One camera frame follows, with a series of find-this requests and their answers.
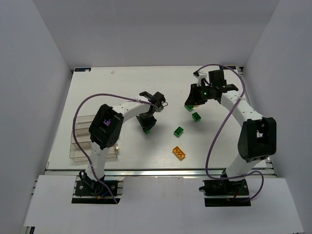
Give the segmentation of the purple lego brick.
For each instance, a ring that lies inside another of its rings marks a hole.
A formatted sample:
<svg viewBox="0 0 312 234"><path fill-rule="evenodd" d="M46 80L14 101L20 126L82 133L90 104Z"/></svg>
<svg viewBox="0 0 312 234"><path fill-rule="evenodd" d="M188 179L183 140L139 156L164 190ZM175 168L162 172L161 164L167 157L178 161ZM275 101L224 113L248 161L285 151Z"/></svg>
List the purple lego brick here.
<svg viewBox="0 0 312 234"><path fill-rule="evenodd" d="M106 120L106 119L105 119L105 120L103 121L103 123L104 123L105 125L109 126L109 125L111 124L111 120Z"/></svg>

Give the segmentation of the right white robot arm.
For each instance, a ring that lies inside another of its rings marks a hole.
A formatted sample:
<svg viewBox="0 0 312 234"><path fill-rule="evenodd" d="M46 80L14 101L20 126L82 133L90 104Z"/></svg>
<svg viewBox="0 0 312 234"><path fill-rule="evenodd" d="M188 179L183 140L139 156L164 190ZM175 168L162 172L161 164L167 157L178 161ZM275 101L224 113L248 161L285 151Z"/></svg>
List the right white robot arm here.
<svg viewBox="0 0 312 234"><path fill-rule="evenodd" d="M185 105L203 105L208 100L216 100L229 110L223 120L223 128L230 117L234 117L241 127L237 148L238 155L219 177L219 180L240 181L249 175L259 162L276 152L277 124L274 118L258 113L244 98L234 84L227 84L223 70L209 73L195 71L197 82L191 85Z"/></svg>

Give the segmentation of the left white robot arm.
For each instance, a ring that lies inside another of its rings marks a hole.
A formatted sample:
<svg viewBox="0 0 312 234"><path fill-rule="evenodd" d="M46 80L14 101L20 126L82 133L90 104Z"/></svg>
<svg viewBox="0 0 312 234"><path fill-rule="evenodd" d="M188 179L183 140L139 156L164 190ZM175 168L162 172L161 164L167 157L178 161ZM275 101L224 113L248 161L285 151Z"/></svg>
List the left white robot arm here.
<svg viewBox="0 0 312 234"><path fill-rule="evenodd" d="M149 132L156 124L154 113L162 109L165 102L162 93L152 95L144 91L137 99L130 99L120 105L101 105L89 127L91 153L82 181L92 189L99 185L104 180L109 149L119 139L122 125L136 117L143 132Z"/></svg>

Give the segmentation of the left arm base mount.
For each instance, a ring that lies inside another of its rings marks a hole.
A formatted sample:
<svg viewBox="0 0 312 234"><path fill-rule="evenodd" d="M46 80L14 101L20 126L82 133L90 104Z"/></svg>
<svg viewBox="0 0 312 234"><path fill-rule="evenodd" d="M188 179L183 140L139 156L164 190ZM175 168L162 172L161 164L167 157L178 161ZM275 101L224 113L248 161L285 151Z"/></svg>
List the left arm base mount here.
<svg viewBox="0 0 312 234"><path fill-rule="evenodd" d="M104 181L109 189L96 180L90 179L84 171L80 171L74 185L72 204L105 204L117 205L123 192L123 182L118 180Z"/></svg>

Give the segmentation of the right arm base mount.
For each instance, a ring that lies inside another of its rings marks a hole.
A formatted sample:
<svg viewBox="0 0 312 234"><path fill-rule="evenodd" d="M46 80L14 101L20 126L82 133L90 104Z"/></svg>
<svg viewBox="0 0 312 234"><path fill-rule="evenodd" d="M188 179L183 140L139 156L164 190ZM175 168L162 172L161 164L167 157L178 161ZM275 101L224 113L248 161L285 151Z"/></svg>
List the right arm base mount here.
<svg viewBox="0 0 312 234"><path fill-rule="evenodd" d="M199 191L204 193L206 207L250 207L246 179L240 181L204 180Z"/></svg>

